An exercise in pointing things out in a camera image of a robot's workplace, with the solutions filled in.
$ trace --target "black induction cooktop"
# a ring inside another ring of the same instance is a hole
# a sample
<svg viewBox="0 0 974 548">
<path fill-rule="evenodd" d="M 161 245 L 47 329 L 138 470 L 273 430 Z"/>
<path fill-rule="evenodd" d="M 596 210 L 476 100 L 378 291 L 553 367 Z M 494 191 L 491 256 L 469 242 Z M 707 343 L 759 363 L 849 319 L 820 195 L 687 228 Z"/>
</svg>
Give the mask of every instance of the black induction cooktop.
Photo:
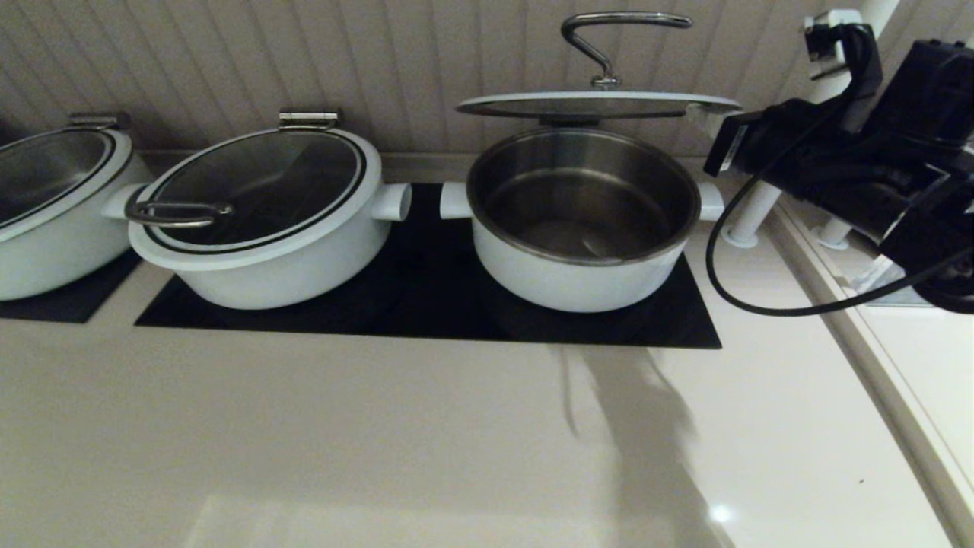
<svg viewBox="0 0 974 548">
<path fill-rule="evenodd" d="M 646 299 L 576 314 L 532 304 L 487 274 L 470 221 L 440 220 L 438 184 L 413 185 L 409 218 L 376 258 L 331 292 L 272 310 L 235 310 L 173 277 L 135 323 L 212 330 L 721 348 L 687 260 Z"/>
<path fill-rule="evenodd" d="M 84 324 L 141 261 L 128 250 L 88 276 L 56 290 L 0 302 L 0 318 Z"/>
</svg>

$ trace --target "metal lid handle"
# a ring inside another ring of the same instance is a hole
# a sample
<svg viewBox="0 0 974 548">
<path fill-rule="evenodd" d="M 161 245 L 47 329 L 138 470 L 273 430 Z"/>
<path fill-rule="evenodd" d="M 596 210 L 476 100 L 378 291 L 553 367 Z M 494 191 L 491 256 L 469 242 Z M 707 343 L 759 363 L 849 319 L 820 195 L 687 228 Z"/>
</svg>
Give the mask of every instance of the metal lid handle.
<svg viewBox="0 0 974 548">
<path fill-rule="evenodd" d="M 162 216 L 149 213 L 152 209 L 166 210 L 196 210 L 211 212 L 215 215 L 229 215 L 234 207 L 225 202 L 203 204 L 199 202 L 166 202 L 166 201 L 130 201 L 126 206 L 125 217 L 133 222 L 160 228 L 201 228 L 210 226 L 216 221 L 212 215 L 201 216 Z"/>
<path fill-rule="evenodd" d="M 621 77 L 613 74 L 612 62 L 605 54 L 596 50 L 588 41 L 575 33 L 576 28 L 593 24 L 658 24 L 675 28 L 690 28 L 693 26 L 693 20 L 683 16 L 655 12 L 601 12 L 578 14 L 567 18 L 565 22 L 561 23 L 562 37 L 602 67 L 602 76 L 592 77 L 592 87 L 610 89 L 618 87 L 622 83 Z"/>
</svg>

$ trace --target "white pot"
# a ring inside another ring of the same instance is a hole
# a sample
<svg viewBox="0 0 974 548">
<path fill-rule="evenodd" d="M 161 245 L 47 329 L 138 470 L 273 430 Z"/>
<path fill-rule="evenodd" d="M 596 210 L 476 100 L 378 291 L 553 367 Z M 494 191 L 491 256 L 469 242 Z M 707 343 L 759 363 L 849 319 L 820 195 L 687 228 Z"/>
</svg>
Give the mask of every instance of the white pot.
<svg viewBox="0 0 974 548">
<path fill-rule="evenodd" d="M 174 174 L 214 150 L 276 132 L 238 137 L 195 154 L 141 189 L 136 200 L 156 199 Z M 352 143 L 361 153 L 357 186 L 335 209 L 284 232 L 229 245 L 187 243 L 172 237 L 175 232 L 132 222 L 132 247 L 146 260 L 175 272 L 202 298 L 229 308 L 275 308 L 338 287 L 379 252 L 389 235 L 390 221 L 405 219 L 412 189 L 409 184 L 382 183 L 379 153 L 365 139 L 339 130 L 328 133 Z M 130 219 L 133 203 L 129 204 Z"/>
<path fill-rule="evenodd" d="M 477 256 L 495 280 L 566 312 L 646 298 L 670 275 L 693 225 L 723 209 L 713 184 L 694 184 L 661 151 L 585 128 L 497 143 L 467 183 L 444 184 L 440 201 L 442 218 L 471 217 Z"/>
<path fill-rule="evenodd" d="M 152 179 L 127 135 L 114 130 L 62 130 L 9 144 L 0 148 L 0 154 L 78 133 L 97 134 L 107 143 L 98 167 L 80 184 L 0 223 L 0 300 L 57 289 L 129 248 L 126 222 L 101 214 L 117 190 Z"/>
<path fill-rule="evenodd" d="M 720 191 L 701 183 L 701 220 L 716 220 L 724 210 Z M 580 265 L 558 262 L 515 247 L 495 235 L 470 209 L 467 185 L 447 182 L 440 199 L 442 218 L 470 218 L 477 257 L 491 277 L 521 298 L 565 312 L 616 310 L 653 294 L 666 281 L 684 238 L 666 251 L 639 261 L 616 265 Z"/>
</svg>

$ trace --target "black cable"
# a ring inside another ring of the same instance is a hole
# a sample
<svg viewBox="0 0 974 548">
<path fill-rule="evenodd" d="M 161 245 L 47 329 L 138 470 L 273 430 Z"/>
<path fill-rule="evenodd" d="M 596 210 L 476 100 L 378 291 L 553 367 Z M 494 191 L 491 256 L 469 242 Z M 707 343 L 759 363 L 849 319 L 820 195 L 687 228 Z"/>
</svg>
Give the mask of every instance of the black cable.
<svg viewBox="0 0 974 548">
<path fill-rule="evenodd" d="M 714 250 L 717 247 L 717 237 L 720 235 L 721 229 L 724 227 L 724 224 L 727 222 L 728 217 L 731 216 L 733 209 L 737 206 L 737 204 L 740 203 L 741 200 L 744 199 L 744 196 L 746 196 L 747 193 L 750 192 L 750 190 L 754 187 L 754 185 L 757 184 L 759 180 L 761 180 L 761 177 L 764 176 L 764 174 L 767 173 L 769 169 L 771 169 L 779 160 L 781 160 L 781 158 L 783 158 L 785 155 L 787 155 L 796 147 L 798 147 L 800 144 L 802 144 L 802 142 L 804 142 L 809 135 L 811 135 L 819 128 L 821 128 L 835 114 L 840 112 L 842 108 L 845 106 L 845 104 L 846 101 L 839 101 L 838 104 L 836 104 L 835 108 L 830 110 L 825 116 L 823 116 L 817 122 L 815 122 L 807 129 L 805 129 L 800 135 L 798 135 L 798 137 L 795 138 L 794 141 L 792 141 L 791 144 L 781 149 L 781 151 L 778 152 L 777 155 L 775 155 L 773 158 L 771 158 L 771 160 L 767 164 L 765 164 L 763 168 L 755 172 L 754 175 L 751 176 L 751 178 L 744 183 L 744 185 L 740 188 L 740 190 L 737 191 L 737 194 L 735 194 L 734 197 L 730 199 L 730 202 L 728 203 L 727 207 L 724 209 L 724 212 L 721 214 L 720 218 L 717 219 L 717 222 L 714 223 L 714 229 L 710 232 L 710 237 L 707 239 L 707 249 L 705 253 L 707 277 L 710 278 L 710 283 L 713 284 L 714 290 L 717 291 L 717 294 L 719 294 L 721 297 L 724 298 L 724 300 L 726 300 L 730 304 L 733 304 L 737 308 L 755 314 L 763 314 L 765 316 L 779 316 L 779 317 L 814 316 L 817 314 L 825 314 L 827 312 L 836 312 L 839 310 L 845 310 L 846 308 L 851 308 L 852 306 L 858 306 L 860 304 L 880 298 L 881 296 L 895 293 L 904 288 L 912 286 L 914 284 L 919 284 L 921 282 L 924 282 L 932 278 L 934 275 L 936 275 L 938 272 L 943 270 L 948 265 L 964 258 L 972 251 L 974 251 L 974 246 L 972 246 L 971 248 L 968 248 L 958 254 L 954 254 L 940 261 L 939 263 L 934 264 L 933 266 L 921 270 L 916 274 L 907 276 L 905 278 L 901 278 L 895 282 L 890 282 L 889 284 L 886 284 L 881 288 L 876 288 L 874 290 L 865 292 L 863 294 L 837 300 L 834 302 L 829 302 L 826 304 L 817 304 L 814 306 L 807 306 L 803 308 L 766 308 L 764 306 L 757 306 L 738 299 L 737 297 L 730 294 L 727 291 L 727 289 L 724 288 L 723 285 L 721 285 L 720 281 L 717 279 L 717 270 L 714 268 Z"/>
</svg>

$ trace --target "pot handle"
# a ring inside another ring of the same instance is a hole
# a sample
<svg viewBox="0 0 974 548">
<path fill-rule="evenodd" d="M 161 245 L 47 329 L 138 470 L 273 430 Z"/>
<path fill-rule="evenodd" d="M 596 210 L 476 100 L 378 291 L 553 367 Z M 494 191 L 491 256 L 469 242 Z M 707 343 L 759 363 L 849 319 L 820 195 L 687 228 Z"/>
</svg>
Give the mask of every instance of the pot handle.
<svg viewBox="0 0 974 548">
<path fill-rule="evenodd" d="M 467 199 L 467 184 L 464 182 L 444 182 L 439 195 L 439 218 L 471 218 L 473 210 Z"/>
<path fill-rule="evenodd" d="M 105 204 L 101 206 L 101 214 L 107 216 L 108 218 L 117 218 L 120 220 L 128 220 L 125 216 L 125 207 L 132 196 L 136 195 L 150 183 L 142 184 L 127 184 L 122 188 L 115 191 L 105 200 Z"/>
<path fill-rule="evenodd" d="M 724 197 L 712 182 L 699 182 L 700 220 L 717 220 L 724 212 Z"/>
<path fill-rule="evenodd" d="M 413 186 L 408 182 L 380 184 L 372 202 L 372 218 L 406 220 L 413 205 Z"/>
</svg>

